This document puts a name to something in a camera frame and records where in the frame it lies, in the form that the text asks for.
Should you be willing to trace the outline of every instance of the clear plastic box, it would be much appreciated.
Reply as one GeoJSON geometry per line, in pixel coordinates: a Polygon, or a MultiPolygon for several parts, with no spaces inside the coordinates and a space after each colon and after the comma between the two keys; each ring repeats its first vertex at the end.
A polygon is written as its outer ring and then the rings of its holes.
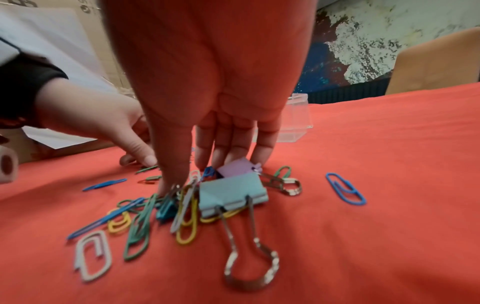
{"type": "MultiPolygon", "coordinates": [[[[292,94],[281,113],[281,127],[279,143],[292,143],[305,135],[308,129],[313,128],[309,110],[308,94],[292,94]]],[[[257,141],[258,129],[255,129],[253,142],[257,141]]]]}

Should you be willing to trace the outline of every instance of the black sleeve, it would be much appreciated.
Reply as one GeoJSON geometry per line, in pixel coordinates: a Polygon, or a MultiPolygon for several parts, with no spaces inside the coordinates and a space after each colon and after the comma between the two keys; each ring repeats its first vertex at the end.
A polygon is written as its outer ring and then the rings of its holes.
{"type": "Polygon", "coordinates": [[[19,55],[0,67],[0,128],[41,128],[35,114],[35,97],[54,78],[66,78],[59,68],[19,55]]]}

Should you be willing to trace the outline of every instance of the human hand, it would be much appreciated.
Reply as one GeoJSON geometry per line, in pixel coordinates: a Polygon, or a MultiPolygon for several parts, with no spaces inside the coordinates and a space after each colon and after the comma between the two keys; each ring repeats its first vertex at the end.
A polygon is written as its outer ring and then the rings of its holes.
{"type": "Polygon", "coordinates": [[[45,84],[35,99],[40,123],[49,129],[112,141],[126,151],[120,165],[137,161],[157,164],[149,130],[137,100],[121,95],[79,87],[66,79],[45,84]]]}
{"type": "Polygon", "coordinates": [[[150,124],[159,193],[247,155],[265,163],[310,45],[316,0],[103,0],[117,55],[150,124]]]}

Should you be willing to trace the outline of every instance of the table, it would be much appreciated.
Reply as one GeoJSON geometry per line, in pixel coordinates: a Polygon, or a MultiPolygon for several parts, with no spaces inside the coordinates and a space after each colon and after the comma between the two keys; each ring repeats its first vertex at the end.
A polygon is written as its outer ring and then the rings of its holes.
{"type": "MultiPolygon", "coordinates": [[[[310,111],[313,129],[279,143],[264,167],[289,165],[303,185],[298,197],[269,190],[255,207],[260,239],[280,256],[266,289],[225,285],[230,247],[220,222],[180,246],[154,219],[143,256],[124,262],[126,234],[108,235],[111,269],[82,283],[66,236],[156,189],[137,183],[156,173],[119,167],[122,152],[111,148],[24,164],[18,181],[0,186],[0,303],[480,302],[480,84],[310,111]],[[327,172],[352,182],[367,204],[341,201],[327,172]]],[[[252,249],[248,213],[228,222],[240,248],[236,275],[262,274],[269,265],[252,249]]]]}

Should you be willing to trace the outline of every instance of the roll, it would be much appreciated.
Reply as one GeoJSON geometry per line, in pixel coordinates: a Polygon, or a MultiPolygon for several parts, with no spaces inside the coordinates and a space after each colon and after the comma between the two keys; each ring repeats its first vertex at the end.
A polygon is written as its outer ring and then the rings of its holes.
{"type": "Polygon", "coordinates": [[[14,150],[0,146],[0,184],[13,182],[19,172],[19,158],[14,150]]]}

